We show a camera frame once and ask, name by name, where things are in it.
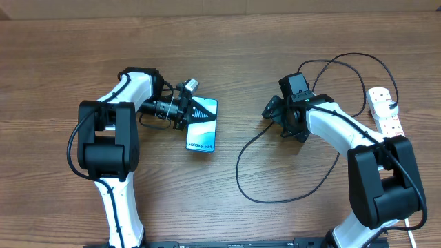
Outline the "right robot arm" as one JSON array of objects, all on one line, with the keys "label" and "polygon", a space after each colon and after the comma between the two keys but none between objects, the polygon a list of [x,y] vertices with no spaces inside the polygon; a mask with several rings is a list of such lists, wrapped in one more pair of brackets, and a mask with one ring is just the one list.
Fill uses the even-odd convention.
[{"label": "right robot arm", "polygon": [[402,135],[387,137],[341,110],[326,94],[309,89],[302,73],[278,82],[282,95],[274,96],[262,116],[282,127],[283,138],[304,143],[310,134],[327,141],[348,162],[350,215],[317,241],[300,240],[310,247],[386,247],[378,237],[397,230],[397,222],[427,204],[411,142]]}]

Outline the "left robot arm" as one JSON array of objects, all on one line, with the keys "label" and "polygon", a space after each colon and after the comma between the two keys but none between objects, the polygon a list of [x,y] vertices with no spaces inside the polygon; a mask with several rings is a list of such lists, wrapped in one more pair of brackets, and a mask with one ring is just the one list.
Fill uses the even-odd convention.
[{"label": "left robot arm", "polygon": [[155,68],[128,67],[119,72],[118,80],[105,96],[81,102],[70,139],[78,141],[79,166],[103,201],[110,230],[105,246],[149,247],[134,193],[141,119],[148,114],[167,120],[173,129],[186,130],[188,150],[211,153],[218,101],[195,96],[196,79],[172,87]]}]

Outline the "blue Galaxy smartphone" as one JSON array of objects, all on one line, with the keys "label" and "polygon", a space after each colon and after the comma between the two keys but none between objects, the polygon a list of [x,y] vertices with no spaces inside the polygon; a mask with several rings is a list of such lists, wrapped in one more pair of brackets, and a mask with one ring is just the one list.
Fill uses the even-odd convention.
[{"label": "blue Galaxy smartphone", "polygon": [[[195,96],[192,99],[195,105],[201,105],[213,114],[218,110],[218,101]],[[216,120],[205,123],[194,123],[187,126],[186,149],[197,152],[212,153],[215,150]]]}]

